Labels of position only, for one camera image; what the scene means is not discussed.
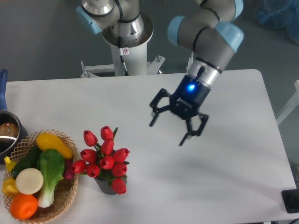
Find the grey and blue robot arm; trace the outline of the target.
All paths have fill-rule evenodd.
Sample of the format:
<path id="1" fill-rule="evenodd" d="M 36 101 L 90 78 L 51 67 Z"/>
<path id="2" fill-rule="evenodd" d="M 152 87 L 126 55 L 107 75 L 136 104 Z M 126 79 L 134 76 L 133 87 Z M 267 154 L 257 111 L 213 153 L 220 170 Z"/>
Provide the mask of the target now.
<path id="1" fill-rule="evenodd" d="M 169 41 L 190 50 L 195 59 L 174 93 L 161 89 L 150 103 L 153 118 L 170 111 L 186 122 L 185 138 L 200 136 L 209 116 L 199 111 L 217 78 L 243 41 L 233 24 L 241 0 L 200 0 L 194 16 L 176 16 L 167 29 Z M 84 0 L 76 9 L 82 24 L 110 44 L 117 76 L 146 75 L 147 43 L 153 24 L 137 0 Z"/>

